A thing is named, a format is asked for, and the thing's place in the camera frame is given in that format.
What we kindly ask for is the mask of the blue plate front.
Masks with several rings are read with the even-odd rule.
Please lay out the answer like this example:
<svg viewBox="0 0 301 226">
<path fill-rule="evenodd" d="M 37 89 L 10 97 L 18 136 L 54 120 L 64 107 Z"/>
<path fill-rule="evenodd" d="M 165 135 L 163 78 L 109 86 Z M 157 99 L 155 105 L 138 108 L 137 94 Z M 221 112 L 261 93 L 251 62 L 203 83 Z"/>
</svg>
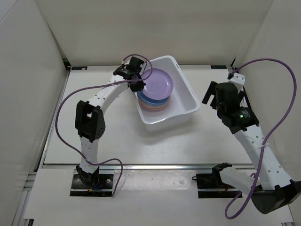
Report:
<svg viewBox="0 0 301 226">
<path fill-rule="evenodd" d="M 164 103 L 166 102 L 167 100 L 169 100 L 170 97 L 166 97 L 164 99 L 159 99 L 159 100 L 156 100 L 156 99 L 152 99 L 150 97 L 147 97 L 145 94 L 143 94 L 142 91 L 139 91 L 137 92 L 137 96 L 142 98 L 143 100 L 147 101 L 147 102 L 150 102 L 150 103 L 154 103 L 154 104 L 161 104 L 161 103 Z"/>
</svg>

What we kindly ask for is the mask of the purple plate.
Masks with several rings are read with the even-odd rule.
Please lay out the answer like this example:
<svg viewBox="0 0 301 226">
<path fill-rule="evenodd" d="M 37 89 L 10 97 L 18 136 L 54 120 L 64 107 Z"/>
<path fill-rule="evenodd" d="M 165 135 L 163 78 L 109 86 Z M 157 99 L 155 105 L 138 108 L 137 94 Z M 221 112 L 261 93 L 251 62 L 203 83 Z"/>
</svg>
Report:
<svg viewBox="0 0 301 226">
<path fill-rule="evenodd" d="M 155 99 L 151 99 L 149 97 L 141 96 L 141 95 L 137 95 L 137 97 L 147 105 L 163 105 L 163 104 L 167 103 L 168 100 L 170 99 L 170 97 L 167 97 L 167 98 L 164 98 L 161 100 L 155 100 Z"/>
<path fill-rule="evenodd" d="M 158 68 L 153 68 L 150 77 L 143 82 L 146 85 L 142 93 L 148 98 L 155 100 L 169 97 L 174 88 L 174 83 L 170 75 Z"/>
</svg>

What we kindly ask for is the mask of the pink plate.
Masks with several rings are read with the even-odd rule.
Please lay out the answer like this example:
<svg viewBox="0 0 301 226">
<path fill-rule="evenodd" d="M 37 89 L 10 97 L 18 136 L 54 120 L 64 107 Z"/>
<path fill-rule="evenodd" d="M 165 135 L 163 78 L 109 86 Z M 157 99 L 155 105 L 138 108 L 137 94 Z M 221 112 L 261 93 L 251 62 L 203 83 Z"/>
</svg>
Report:
<svg viewBox="0 0 301 226">
<path fill-rule="evenodd" d="M 166 108 L 167 104 L 161 105 L 161 106 L 149 106 L 149 105 L 142 104 L 142 106 L 145 109 L 152 110 L 152 111 L 157 111 L 157 110 L 162 110 L 162 109 Z"/>
</svg>

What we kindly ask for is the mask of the white plastic bin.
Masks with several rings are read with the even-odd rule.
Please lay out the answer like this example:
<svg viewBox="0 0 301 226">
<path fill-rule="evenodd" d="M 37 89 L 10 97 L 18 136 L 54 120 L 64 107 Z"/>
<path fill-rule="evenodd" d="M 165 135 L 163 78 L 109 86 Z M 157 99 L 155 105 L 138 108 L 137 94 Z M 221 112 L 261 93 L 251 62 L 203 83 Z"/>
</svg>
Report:
<svg viewBox="0 0 301 226">
<path fill-rule="evenodd" d="M 138 113 L 146 129 L 157 131 L 187 121 L 194 112 L 200 109 L 200 101 L 176 59 L 172 56 L 161 56 L 150 62 L 153 68 L 162 69 L 170 75 L 174 88 L 169 96 L 168 106 L 157 111 L 143 108 L 138 102 L 137 93 L 133 94 Z M 147 66 L 143 77 L 150 73 L 152 73 L 151 67 Z"/>
</svg>

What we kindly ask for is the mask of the cream plate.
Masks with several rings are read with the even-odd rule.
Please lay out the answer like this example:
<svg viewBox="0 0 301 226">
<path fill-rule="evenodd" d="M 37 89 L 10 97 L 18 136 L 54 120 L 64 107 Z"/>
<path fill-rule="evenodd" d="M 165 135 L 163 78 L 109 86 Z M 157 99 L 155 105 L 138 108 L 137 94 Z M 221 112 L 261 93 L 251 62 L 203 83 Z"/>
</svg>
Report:
<svg viewBox="0 0 301 226">
<path fill-rule="evenodd" d="M 142 106 L 144 106 L 144 107 L 146 107 L 146 108 L 149 108 L 149 109 L 160 109 L 160 108 L 164 108 L 166 105 L 168 105 L 169 100 L 168 100 L 166 103 L 164 103 L 164 104 L 159 104 L 159 105 L 151 105 L 151 104 L 147 104 L 147 103 L 143 102 L 143 101 L 140 100 L 140 99 L 138 99 L 138 102 L 139 102 Z"/>
</svg>

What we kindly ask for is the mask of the light blue plate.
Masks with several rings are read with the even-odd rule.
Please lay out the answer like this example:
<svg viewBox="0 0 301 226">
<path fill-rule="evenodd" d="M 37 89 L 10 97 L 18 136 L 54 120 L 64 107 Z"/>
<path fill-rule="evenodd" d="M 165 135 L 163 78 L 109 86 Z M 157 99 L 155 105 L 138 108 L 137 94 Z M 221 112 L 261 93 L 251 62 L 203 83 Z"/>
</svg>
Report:
<svg viewBox="0 0 301 226">
<path fill-rule="evenodd" d="M 149 100 L 146 100 L 145 98 L 142 98 L 142 97 L 138 97 L 138 100 L 140 102 L 142 102 L 144 105 L 147 105 L 147 106 L 151 106 L 151 107 L 159 107 L 159 106 L 162 106 L 164 104 L 166 104 L 168 101 L 169 101 L 169 97 L 165 98 L 165 99 L 162 99 L 162 100 L 153 100 L 153 101 L 149 101 Z"/>
</svg>

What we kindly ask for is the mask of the orange plate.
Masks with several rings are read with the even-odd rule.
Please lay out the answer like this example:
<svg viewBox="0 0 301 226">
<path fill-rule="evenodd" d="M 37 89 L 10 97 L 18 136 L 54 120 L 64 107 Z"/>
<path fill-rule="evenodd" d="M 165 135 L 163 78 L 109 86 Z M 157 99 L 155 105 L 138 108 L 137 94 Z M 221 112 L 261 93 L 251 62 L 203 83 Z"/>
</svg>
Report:
<svg viewBox="0 0 301 226">
<path fill-rule="evenodd" d="M 147 105 L 145 104 L 144 102 L 139 102 L 139 104 L 141 104 L 144 108 L 146 109 L 150 109 L 150 110 L 159 110 L 159 109 L 164 109 L 165 107 L 168 106 L 168 102 L 166 102 L 165 104 L 163 105 L 160 105 L 160 106 L 151 106 L 151 105 Z"/>
</svg>

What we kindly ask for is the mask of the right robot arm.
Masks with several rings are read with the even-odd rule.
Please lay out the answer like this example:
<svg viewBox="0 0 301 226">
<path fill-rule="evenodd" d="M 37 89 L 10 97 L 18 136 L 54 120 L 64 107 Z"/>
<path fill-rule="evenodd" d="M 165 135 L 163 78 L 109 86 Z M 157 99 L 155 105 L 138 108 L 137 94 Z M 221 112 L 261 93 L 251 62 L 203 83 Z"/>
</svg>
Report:
<svg viewBox="0 0 301 226">
<path fill-rule="evenodd" d="M 210 106 L 243 146 L 256 174 L 245 175 L 225 162 L 212 168 L 211 182 L 216 188 L 227 184 L 245 193 L 259 212 L 268 214 L 295 201 L 301 194 L 301 183 L 294 181 L 278 162 L 252 109 L 241 107 L 244 93 L 238 86 L 233 81 L 212 81 L 207 92 L 214 96 Z"/>
</svg>

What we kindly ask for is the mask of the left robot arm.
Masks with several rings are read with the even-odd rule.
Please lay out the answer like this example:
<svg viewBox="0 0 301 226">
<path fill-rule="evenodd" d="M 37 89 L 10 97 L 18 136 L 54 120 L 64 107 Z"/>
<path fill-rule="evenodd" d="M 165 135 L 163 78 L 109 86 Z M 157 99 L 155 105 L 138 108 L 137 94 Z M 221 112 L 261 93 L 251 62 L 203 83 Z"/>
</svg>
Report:
<svg viewBox="0 0 301 226">
<path fill-rule="evenodd" d="M 101 186 L 97 153 L 106 128 L 104 114 L 127 89 L 131 90 L 141 120 L 149 131 L 184 122 L 200 109 L 198 98 L 173 57 L 148 61 L 131 56 L 128 62 L 123 61 L 106 86 L 76 106 L 75 128 L 83 155 L 76 171 L 90 190 Z"/>
</svg>

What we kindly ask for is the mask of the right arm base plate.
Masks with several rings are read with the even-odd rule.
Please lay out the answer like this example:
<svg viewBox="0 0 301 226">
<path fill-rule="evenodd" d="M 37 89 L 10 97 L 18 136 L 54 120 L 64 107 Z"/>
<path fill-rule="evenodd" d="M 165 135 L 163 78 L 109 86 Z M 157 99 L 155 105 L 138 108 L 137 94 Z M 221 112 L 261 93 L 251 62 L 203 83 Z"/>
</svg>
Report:
<svg viewBox="0 0 301 226">
<path fill-rule="evenodd" d="M 191 179 L 197 183 L 199 199 L 234 198 L 239 194 L 239 191 L 230 185 L 217 186 L 211 174 L 196 174 Z"/>
</svg>

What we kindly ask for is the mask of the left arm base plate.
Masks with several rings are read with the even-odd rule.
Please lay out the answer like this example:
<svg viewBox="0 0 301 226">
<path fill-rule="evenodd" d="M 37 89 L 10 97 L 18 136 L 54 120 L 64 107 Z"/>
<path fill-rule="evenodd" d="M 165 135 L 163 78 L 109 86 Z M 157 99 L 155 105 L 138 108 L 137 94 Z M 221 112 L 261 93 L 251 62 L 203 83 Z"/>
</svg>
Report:
<svg viewBox="0 0 301 226">
<path fill-rule="evenodd" d="M 86 186 L 75 170 L 73 173 L 70 196 L 74 197 L 111 197 L 113 193 L 114 170 L 99 170 L 96 184 Z"/>
</svg>

